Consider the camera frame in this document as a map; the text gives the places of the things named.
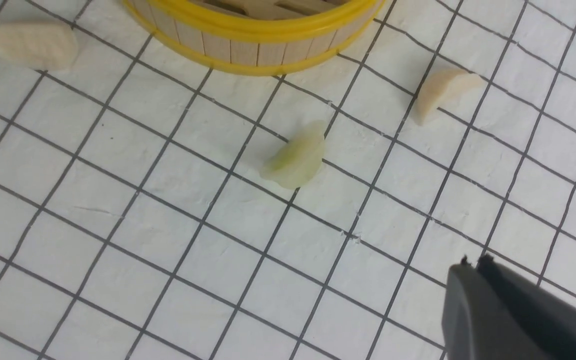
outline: pale green dumpling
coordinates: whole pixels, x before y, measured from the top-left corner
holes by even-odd
[[[300,130],[273,157],[259,174],[286,189],[297,189],[310,182],[322,166],[325,121],[313,121]]]

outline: miniature bamboo steamer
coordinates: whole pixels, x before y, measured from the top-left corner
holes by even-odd
[[[228,73],[271,76],[301,71],[338,54],[359,36],[384,2],[222,1],[238,7],[217,7],[215,0],[123,3],[142,27],[190,60]]]

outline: clay dumpling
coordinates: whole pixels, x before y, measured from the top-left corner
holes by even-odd
[[[425,125],[429,120],[429,114],[437,108],[484,84],[484,80],[479,75],[462,69],[448,69],[433,73],[425,80],[419,91],[416,99],[417,117],[414,122],[419,126]]]
[[[62,22],[0,25],[0,58],[35,70],[64,70],[77,59],[73,30]]]
[[[322,166],[325,132],[325,121],[313,121],[306,125],[263,164],[259,171],[261,178],[289,190],[306,185]]]

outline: gray tool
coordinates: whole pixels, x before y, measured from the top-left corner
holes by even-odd
[[[576,360],[576,308],[489,255],[450,267],[441,326],[450,360]]]

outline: grid paper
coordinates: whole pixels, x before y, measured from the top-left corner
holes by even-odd
[[[444,359],[464,254],[576,306],[576,0],[393,0],[274,78],[180,59],[109,0],[0,2],[29,18],[71,24],[82,55],[0,61],[0,358]],[[487,85],[416,129],[438,67]],[[319,180],[261,180],[315,116]]]

